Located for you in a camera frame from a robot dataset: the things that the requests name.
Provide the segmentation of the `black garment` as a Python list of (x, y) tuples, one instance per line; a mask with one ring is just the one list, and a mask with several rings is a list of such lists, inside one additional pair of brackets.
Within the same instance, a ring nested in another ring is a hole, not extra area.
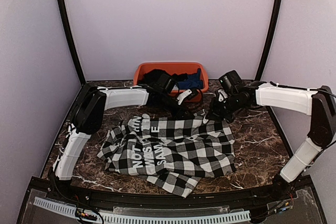
[(147, 72), (143, 75), (142, 79), (138, 80), (138, 84), (151, 84), (159, 80), (161, 75), (167, 75), (173, 79), (175, 82), (183, 82), (188, 79), (188, 74), (168, 74), (165, 70), (162, 69), (153, 69), (150, 72)]

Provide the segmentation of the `black white plaid shirt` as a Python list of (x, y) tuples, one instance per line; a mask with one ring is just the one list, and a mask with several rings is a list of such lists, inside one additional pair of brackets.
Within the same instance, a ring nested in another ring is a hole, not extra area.
[(109, 172), (137, 176), (186, 198), (202, 178), (236, 171), (230, 127), (225, 121), (204, 124), (206, 115), (201, 110), (191, 120), (134, 116), (108, 131), (97, 157)]

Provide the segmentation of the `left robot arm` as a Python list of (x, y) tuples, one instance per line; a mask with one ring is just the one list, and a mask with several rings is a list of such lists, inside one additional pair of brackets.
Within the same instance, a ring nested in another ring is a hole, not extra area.
[(63, 201), (74, 197), (74, 189), (65, 181), (72, 179), (73, 171), (81, 151), (91, 136), (97, 133), (106, 110), (124, 106), (142, 106), (154, 96), (163, 101), (178, 116), (187, 115), (183, 102), (196, 93), (196, 89), (178, 90), (171, 96), (174, 84), (166, 74), (151, 84), (140, 84), (131, 87), (99, 87), (91, 84), (84, 86), (73, 108), (70, 111), (68, 134), (59, 148), (58, 156), (48, 171), (49, 179), (59, 180), (54, 184), (53, 191)]

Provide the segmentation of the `right black frame post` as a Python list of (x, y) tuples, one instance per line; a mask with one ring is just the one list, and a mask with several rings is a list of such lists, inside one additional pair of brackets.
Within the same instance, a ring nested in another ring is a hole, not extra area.
[(268, 27), (268, 31), (267, 31), (267, 36), (265, 39), (265, 44), (263, 47), (263, 51), (260, 57), (260, 61), (259, 61), (259, 65), (257, 68), (257, 72), (256, 75), (254, 77), (254, 80), (260, 81), (263, 73), (265, 71), (266, 68), (266, 63), (268, 60), (268, 56), (270, 53), (270, 49), (271, 49), (271, 45), (272, 45), (272, 41), (275, 35), (275, 30), (276, 30), (276, 26), (277, 26), (277, 21), (278, 21), (278, 17), (279, 17), (279, 12), (280, 12), (280, 7), (281, 7), (281, 1), (282, 0), (274, 0), (274, 4), (272, 7), (272, 12), (271, 12), (271, 17), (270, 17), (270, 22), (269, 22), (269, 27)]

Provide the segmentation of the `black frame post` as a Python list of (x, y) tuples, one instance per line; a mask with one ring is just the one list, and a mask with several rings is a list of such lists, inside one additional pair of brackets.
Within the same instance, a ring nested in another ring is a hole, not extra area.
[(259, 61), (259, 65), (257, 68), (257, 72), (256, 75), (254, 77), (254, 80), (260, 81), (263, 73), (265, 71), (266, 68), (266, 63), (268, 60), (268, 56), (270, 53), (270, 49), (271, 49), (271, 45), (272, 45), (272, 41), (275, 35), (275, 30), (276, 30), (276, 26), (277, 26), (277, 21), (278, 21), (278, 17), (279, 17), (279, 12), (280, 12), (280, 7), (281, 7), (281, 1), (282, 0), (274, 0), (274, 4), (272, 7), (272, 12), (271, 12), (271, 17), (270, 17), (270, 22), (269, 22), (269, 27), (268, 27), (268, 31), (267, 31), (267, 36), (265, 39), (265, 44), (263, 47), (263, 51), (260, 57), (260, 61)]
[(84, 86), (86, 84), (86, 79), (85, 79), (85, 75), (83, 73), (83, 69), (81, 67), (81, 63), (80, 63), (78, 53), (77, 53), (77, 50), (76, 50), (75, 41), (74, 41), (72, 31), (71, 31), (71, 28), (70, 28), (70, 22), (69, 22), (69, 18), (68, 18), (67, 9), (66, 9), (66, 3), (65, 3), (65, 0), (57, 0), (57, 3), (58, 3), (61, 22), (62, 22), (63, 30), (64, 30), (64, 33), (65, 33), (65, 37), (66, 37), (67, 45), (68, 45), (68, 48), (69, 48), (69, 52), (70, 52), (70, 55), (71, 55), (72, 63), (75, 67), (75, 71), (76, 71), (76, 74), (77, 74), (77, 77), (78, 77), (78, 80), (79, 80), (81, 86)]

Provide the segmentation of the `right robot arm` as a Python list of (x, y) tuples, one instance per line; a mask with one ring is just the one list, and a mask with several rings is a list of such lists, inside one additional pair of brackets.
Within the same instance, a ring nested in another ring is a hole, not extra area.
[(232, 70), (219, 78), (221, 88), (209, 106), (209, 118), (232, 123), (242, 109), (269, 107), (281, 123), (286, 115), (307, 116), (310, 124), (306, 138), (278, 174), (279, 180), (268, 188), (273, 200), (280, 199), (306, 168), (335, 144), (335, 94), (329, 86), (304, 88), (256, 80), (245, 83)]

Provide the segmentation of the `orange plastic basin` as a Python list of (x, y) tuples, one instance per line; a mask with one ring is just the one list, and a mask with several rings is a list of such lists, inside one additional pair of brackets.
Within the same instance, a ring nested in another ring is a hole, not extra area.
[(133, 84), (153, 84), (161, 76), (172, 80), (174, 87), (170, 95), (177, 95), (186, 89), (196, 88), (202, 93), (209, 89), (208, 75), (197, 62), (146, 62), (138, 66)]

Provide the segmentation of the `left black frame post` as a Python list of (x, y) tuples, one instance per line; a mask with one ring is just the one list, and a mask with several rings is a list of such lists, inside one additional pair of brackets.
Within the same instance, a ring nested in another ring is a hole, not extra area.
[(81, 86), (84, 86), (86, 84), (86, 79), (85, 79), (85, 75), (83, 73), (83, 69), (81, 67), (81, 63), (80, 63), (78, 53), (77, 53), (77, 50), (76, 50), (75, 41), (74, 41), (72, 31), (71, 31), (71, 28), (70, 28), (70, 22), (69, 22), (69, 18), (68, 18), (67, 9), (66, 9), (66, 3), (65, 3), (65, 0), (57, 0), (57, 3), (58, 3), (61, 22), (62, 22), (63, 30), (64, 30), (64, 33), (65, 33), (65, 37), (66, 37), (67, 45), (68, 45), (68, 48), (69, 48), (69, 52), (70, 52), (70, 55), (71, 55), (72, 63), (75, 67), (75, 71), (76, 71), (76, 74), (77, 74), (77, 77), (78, 77), (78, 80), (79, 80)]

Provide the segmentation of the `blue garment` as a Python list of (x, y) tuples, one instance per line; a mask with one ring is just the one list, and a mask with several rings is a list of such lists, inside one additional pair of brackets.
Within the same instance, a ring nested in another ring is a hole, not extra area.
[(196, 73), (193, 74), (179, 74), (176, 77), (178, 87), (182, 90), (187, 89), (203, 89), (204, 84), (201, 80), (201, 69), (198, 68)]

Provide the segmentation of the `black front rail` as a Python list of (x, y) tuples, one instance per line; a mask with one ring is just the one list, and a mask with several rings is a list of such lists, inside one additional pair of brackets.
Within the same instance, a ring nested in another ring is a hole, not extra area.
[(114, 193), (65, 184), (47, 186), (47, 197), (74, 202), (97, 209), (114, 207), (187, 209), (229, 206), (231, 209), (266, 208), (268, 203), (290, 199), (291, 191), (275, 191), (272, 185), (212, 194), (191, 194), (187, 198), (175, 195)]

